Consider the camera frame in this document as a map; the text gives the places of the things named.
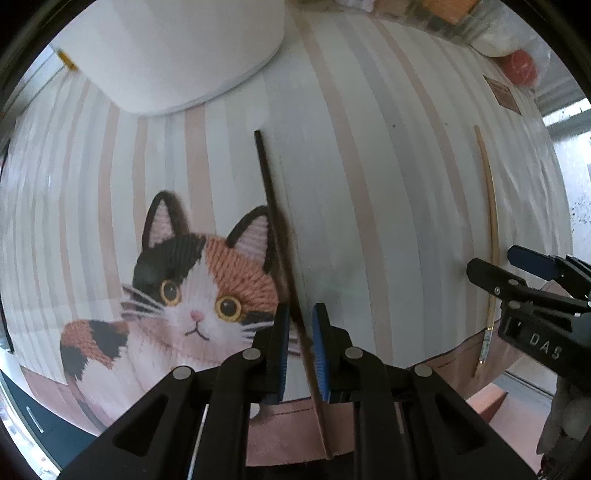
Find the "red tomato in bag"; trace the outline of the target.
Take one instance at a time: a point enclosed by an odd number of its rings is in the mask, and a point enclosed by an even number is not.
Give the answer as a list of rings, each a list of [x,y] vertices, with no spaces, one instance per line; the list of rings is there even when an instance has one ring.
[[[499,64],[506,77],[515,85],[533,86],[538,79],[538,69],[532,56],[519,49],[499,58]]]

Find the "white plastic bag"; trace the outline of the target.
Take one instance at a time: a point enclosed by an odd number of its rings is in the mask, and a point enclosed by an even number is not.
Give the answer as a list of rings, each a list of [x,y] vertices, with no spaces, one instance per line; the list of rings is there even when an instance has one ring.
[[[505,57],[521,48],[521,34],[519,18],[511,10],[504,8],[469,44],[486,57]]]

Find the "clear plastic organizer tray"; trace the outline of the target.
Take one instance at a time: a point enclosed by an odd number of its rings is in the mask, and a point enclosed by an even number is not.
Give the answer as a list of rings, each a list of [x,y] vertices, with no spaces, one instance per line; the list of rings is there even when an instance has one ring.
[[[447,39],[471,42],[491,23],[496,1],[335,1],[379,19],[398,21]]]

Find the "beige utensil holder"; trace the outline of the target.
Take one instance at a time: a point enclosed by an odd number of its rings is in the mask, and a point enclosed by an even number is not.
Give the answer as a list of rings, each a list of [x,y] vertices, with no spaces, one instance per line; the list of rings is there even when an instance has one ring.
[[[283,1],[95,1],[52,46],[120,109],[163,115],[235,88],[273,58]]]

